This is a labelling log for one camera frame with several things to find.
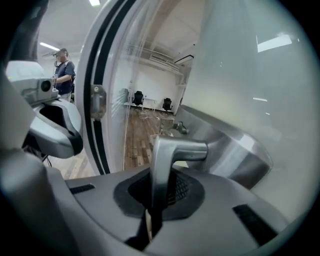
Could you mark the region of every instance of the dark shirt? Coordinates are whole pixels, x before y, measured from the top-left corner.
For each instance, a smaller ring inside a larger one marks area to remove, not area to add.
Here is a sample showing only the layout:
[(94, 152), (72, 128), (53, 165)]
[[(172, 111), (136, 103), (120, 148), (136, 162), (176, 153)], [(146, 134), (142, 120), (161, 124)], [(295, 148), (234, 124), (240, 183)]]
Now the dark shirt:
[[(75, 65), (71, 61), (68, 61), (67, 64), (64, 62), (57, 66), (54, 74), (57, 75), (57, 78), (61, 78), (65, 75), (73, 76), (74, 72)], [(57, 83), (55, 88), (59, 91), (60, 95), (69, 94), (72, 90), (72, 80), (70, 79), (62, 83)]]

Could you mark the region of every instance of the man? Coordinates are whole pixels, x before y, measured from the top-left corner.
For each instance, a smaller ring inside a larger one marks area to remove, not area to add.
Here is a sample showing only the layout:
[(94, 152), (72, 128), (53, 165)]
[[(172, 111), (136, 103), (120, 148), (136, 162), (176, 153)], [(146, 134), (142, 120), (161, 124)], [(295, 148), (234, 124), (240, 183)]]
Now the man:
[(60, 99), (70, 102), (75, 65), (68, 60), (69, 54), (66, 48), (60, 49), (55, 56), (60, 64), (56, 67), (53, 84), (56, 84), (55, 88), (59, 91)]

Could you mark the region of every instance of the black office chair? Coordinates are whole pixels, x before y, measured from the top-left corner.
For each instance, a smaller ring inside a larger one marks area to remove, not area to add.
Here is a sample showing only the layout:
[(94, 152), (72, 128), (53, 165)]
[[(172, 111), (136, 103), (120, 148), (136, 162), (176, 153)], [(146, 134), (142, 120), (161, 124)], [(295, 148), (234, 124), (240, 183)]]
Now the black office chair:
[(162, 108), (165, 110), (166, 114), (169, 116), (168, 110), (172, 110), (172, 106), (171, 106), (171, 99), (169, 98), (165, 98), (163, 100), (163, 105)]
[(136, 93), (134, 94), (134, 98), (132, 98), (132, 103), (136, 105), (135, 109), (137, 109), (139, 105), (142, 105), (144, 103), (143, 97), (144, 95), (142, 94), (142, 92), (137, 90)]

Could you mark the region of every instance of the white desk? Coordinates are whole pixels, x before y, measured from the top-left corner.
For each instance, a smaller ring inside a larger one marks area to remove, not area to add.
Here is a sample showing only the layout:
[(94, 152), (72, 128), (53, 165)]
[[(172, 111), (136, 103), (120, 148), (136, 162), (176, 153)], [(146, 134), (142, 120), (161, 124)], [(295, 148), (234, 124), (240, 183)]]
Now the white desk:
[(145, 107), (145, 102), (146, 101), (152, 102), (152, 109), (153, 109), (153, 111), (155, 111), (156, 110), (157, 101), (155, 99), (153, 99), (153, 98), (143, 98), (142, 110)]

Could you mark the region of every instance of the wooden floor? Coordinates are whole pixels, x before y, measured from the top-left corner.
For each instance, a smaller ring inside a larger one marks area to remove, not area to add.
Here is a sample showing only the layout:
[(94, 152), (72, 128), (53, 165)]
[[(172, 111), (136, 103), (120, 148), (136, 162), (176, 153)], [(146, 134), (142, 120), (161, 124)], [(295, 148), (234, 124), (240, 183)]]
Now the wooden floor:
[[(80, 154), (67, 159), (49, 156), (49, 160), (52, 167), (60, 170), (65, 180), (96, 176), (84, 149)], [(49, 166), (47, 160), (44, 160), (44, 164)]]
[[(150, 163), (155, 139), (153, 135), (160, 133), (161, 124), (162, 128), (166, 125), (170, 126), (174, 120), (172, 114), (145, 110), (130, 109), (125, 141), (124, 170)], [(166, 131), (163, 134), (170, 136), (170, 133)]]

